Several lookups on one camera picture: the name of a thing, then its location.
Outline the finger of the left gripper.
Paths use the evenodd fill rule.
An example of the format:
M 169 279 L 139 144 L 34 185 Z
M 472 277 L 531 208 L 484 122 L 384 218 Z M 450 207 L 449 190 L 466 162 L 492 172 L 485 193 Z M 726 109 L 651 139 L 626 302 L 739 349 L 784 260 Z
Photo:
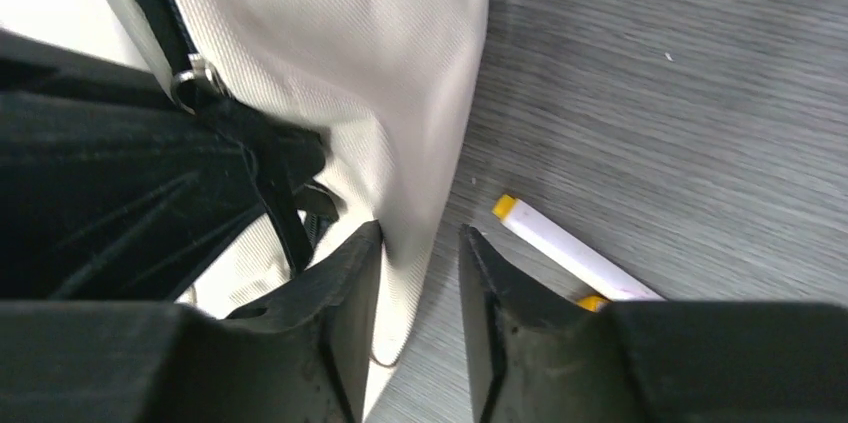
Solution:
M 173 300 L 261 217 L 301 272 L 328 226 L 315 132 L 1 35 L 1 296 Z

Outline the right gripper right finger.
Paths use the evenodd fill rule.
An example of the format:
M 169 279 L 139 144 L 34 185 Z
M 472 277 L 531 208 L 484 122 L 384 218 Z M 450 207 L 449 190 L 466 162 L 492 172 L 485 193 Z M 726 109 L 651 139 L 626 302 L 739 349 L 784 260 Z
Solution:
M 843 422 L 847 311 L 614 302 L 592 312 L 459 231 L 477 422 Z

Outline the beige canvas backpack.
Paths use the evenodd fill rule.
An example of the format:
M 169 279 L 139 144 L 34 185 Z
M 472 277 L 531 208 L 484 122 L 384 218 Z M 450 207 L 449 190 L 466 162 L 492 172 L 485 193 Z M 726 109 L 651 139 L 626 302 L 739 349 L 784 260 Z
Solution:
M 328 138 L 321 182 L 344 203 L 319 246 L 383 235 L 362 415 L 412 331 L 456 171 L 489 0 L 175 0 L 196 52 L 241 102 Z

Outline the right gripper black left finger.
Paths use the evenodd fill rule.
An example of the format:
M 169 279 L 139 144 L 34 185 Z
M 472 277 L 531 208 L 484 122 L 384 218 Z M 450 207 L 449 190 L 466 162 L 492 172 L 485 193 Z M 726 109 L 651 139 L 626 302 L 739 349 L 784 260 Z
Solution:
M 382 232 L 215 319 L 152 302 L 1 307 L 5 422 L 359 422 Z

